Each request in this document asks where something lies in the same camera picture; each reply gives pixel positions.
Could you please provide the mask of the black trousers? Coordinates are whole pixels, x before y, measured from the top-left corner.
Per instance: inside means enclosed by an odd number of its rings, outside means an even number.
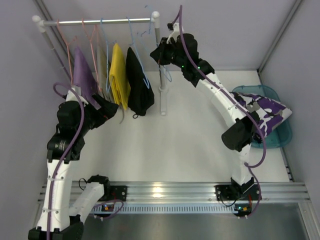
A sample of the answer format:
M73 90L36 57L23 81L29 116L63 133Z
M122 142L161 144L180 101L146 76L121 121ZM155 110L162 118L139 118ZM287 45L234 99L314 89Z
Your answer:
M138 116L145 116L147 110L155 103L155 94L151 85L147 87L148 80L142 70L137 55L129 47L126 54L125 71L130 86L128 107Z

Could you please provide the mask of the purple camouflage trousers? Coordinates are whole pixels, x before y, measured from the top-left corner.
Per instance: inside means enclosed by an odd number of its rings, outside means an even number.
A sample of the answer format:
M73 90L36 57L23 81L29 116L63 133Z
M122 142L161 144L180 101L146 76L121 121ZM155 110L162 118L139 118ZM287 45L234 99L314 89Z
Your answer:
M253 93L230 94L250 113L257 113L258 126L265 138L292 115L291 109L277 100Z

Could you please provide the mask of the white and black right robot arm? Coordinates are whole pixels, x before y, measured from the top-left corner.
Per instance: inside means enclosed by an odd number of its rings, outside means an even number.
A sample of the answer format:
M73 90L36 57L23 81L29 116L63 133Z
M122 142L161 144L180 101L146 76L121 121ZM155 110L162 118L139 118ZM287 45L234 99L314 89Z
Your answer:
M175 65L183 77L203 93L221 114L227 130L221 135L226 148L237 153L231 163L230 184L219 187L218 199L239 200L255 185L249 171L249 153L253 135L258 131L258 114L240 105L236 97L220 83L214 68L200 58L198 42L189 33L163 37L150 56L161 66Z

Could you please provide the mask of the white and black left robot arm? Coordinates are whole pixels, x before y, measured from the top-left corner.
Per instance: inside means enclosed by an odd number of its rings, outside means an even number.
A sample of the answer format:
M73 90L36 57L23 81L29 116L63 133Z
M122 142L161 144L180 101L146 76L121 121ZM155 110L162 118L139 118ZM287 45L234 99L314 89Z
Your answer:
M119 107L96 93L92 97L97 107L70 91L58 107L56 130L47 143L44 203L36 227L28 232L30 240L80 240L92 209L110 195L109 178L93 175L76 201L70 203L85 135L112 118Z

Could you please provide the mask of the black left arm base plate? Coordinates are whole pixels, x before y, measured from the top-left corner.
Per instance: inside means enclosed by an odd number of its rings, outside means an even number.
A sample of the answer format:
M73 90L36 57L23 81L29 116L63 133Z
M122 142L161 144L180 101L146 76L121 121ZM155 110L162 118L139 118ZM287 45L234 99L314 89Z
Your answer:
M127 190L126 185L111 185L104 189L103 196L99 199L100 202L107 202L113 200L127 201Z

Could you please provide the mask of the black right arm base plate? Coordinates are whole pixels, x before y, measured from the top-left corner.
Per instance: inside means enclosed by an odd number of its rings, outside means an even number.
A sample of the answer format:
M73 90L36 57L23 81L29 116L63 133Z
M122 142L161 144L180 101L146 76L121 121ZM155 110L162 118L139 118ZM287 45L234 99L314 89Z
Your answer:
M247 189L231 185L231 184L220 184L215 186L215 192L218 201L248 201L249 196L253 201L257 201L260 190L257 184L250 186Z

